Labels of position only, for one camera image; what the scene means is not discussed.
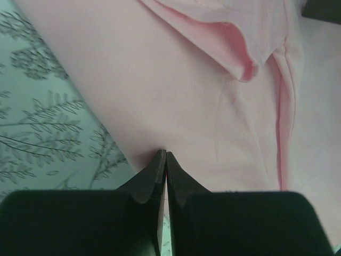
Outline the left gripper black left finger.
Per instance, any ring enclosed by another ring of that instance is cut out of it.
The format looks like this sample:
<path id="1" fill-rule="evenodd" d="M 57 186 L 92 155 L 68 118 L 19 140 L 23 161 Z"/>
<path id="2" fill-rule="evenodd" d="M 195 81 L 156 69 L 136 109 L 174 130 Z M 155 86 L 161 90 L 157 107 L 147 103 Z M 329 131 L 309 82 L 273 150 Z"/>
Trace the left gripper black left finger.
<path id="1" fill-rule="evenodd" d="M 1 255 L 160 255 L 166 152 L 115 190 L 20 190 L 1 202 Z"/>

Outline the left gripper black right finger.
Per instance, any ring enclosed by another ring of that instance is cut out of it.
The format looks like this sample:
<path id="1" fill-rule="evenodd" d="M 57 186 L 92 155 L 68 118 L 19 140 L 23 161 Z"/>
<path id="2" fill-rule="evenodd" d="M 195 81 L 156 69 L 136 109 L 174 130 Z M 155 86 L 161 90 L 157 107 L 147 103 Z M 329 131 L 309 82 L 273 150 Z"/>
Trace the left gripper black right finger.
<path id="1" fill-rule="evenodd" d="M 294 192 L 207 190 L 166 156 L 174 255 L 333 255 L 309 201 Z"/>

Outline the pink t shirt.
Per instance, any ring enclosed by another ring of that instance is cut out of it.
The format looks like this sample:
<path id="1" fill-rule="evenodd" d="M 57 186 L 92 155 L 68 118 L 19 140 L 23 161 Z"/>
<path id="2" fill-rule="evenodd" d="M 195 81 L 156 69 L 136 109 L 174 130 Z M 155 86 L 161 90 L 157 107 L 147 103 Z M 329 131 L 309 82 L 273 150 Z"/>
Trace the pink t shirt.
<path id="1" fill-rule="evenodd" d="M 291 190 L 340 244 L 340 26 L 298 1 L 17 1 L 131 166 Z"/>

